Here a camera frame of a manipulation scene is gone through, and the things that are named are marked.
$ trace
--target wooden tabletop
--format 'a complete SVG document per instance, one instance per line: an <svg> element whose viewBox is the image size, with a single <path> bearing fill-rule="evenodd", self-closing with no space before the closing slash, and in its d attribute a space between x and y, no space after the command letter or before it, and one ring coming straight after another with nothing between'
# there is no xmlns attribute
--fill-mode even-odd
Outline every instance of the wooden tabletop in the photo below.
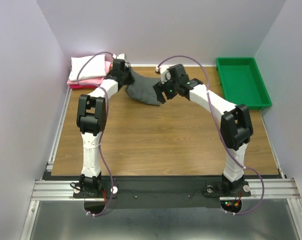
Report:
<svg viewBox="0 0 302 240"><path fill-rule="evenodd" d="M210 89L222 96L215 67L206 68ZM135 67L146 77L159 77L154 67ZM186 68L189 77L205 83L199 67ZM79 176L83 164L82 137L76 125L78 98L91 90L72 90L53 165L53 176ZM245 165L260 174L278 174L261 114L250 111L254 134ZM102 151L115 176L221 175L226 152L212 116L196 103L176 96L161 106L137 102L122 88L110 99ZM101 162L102 175L107 175Z"/></svg>

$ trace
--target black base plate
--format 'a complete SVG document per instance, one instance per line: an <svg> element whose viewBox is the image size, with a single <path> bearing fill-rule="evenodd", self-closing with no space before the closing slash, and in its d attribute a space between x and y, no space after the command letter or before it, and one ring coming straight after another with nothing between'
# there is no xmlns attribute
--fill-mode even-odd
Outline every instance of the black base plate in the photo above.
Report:
<svg viewBox="0 0 302 240"><path fill-rule="evenodd" d="M249 183L244 181L238 189L227 192L223 188L223 182L221 180L209 180L205 182L205 188L202 194L207 198L235 197L240 191L242 197L250 197L251 192L244 191L245 185L249 186Z"/></svg>
<svg viewBox="0 0 302 240"><path fill-rule="evenodd" d="M119 191L119 184L117 182L114 182L113 185L115 187L117 187L118 191ZM80 183L76 182L75 186L80 188ZM103 187L102 190L105 189L106 190L106 198L110 198L111 196L111 182L110 181L104 181L103 182ZM115 199L117 198L118 192L114 193L112 195L112 198ZM73 193L73 198L74 199L99 199L99 198L103 198L103 192L85 192L85 191L80 191L79 193Z"/></svg>

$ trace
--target green tray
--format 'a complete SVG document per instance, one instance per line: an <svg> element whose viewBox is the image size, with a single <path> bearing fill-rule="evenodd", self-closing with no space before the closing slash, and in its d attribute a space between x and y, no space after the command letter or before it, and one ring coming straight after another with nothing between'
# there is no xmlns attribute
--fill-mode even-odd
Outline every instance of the green tray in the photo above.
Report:
<svg viewBox="0 0 302 240"><path fill-rule="evenodd" d="M249 109L265 109L272 105L268 91L253 57L218 57L216 69L223 96Z"/></svg>

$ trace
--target wall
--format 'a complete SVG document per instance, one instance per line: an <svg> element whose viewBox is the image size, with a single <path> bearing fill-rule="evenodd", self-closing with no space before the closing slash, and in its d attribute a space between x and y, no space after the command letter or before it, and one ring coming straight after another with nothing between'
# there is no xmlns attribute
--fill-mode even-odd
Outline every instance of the wall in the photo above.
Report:
<svg viewBox="0 0 302 240"><path fill-rule="evenodd" d="M34 0L0 1L0 239L20 239L45 170L68 64Z"/></svg>
<svg viewBox="0 0 302 240"><path fill-rule="evenodd" d="M131 64L185 54L253 57L285 0L37 0L68 59L108 50ZM187 60L173 63L190 64Z"/></svg>
<svg viewBox="0 0 302 240"><path fill-rule="evenodd" d="M302 197L302 0L286 1L255 58L273 102L267 132Z"/></svg>

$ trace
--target dark gray towel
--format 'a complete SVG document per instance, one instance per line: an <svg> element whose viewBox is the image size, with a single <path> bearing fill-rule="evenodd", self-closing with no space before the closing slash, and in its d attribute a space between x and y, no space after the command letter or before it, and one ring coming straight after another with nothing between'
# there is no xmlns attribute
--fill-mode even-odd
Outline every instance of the dark gray towel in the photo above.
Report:
<svg viewBox="0 0 302 240"><path fill-rule="evenodd" d="M153 85L161 79L156 77L145 77L136 73L131 69L135 79L134 83L125 88L127 95L144 104L160 106L161 103L157 100L157 94L153 89Z"/></svg>

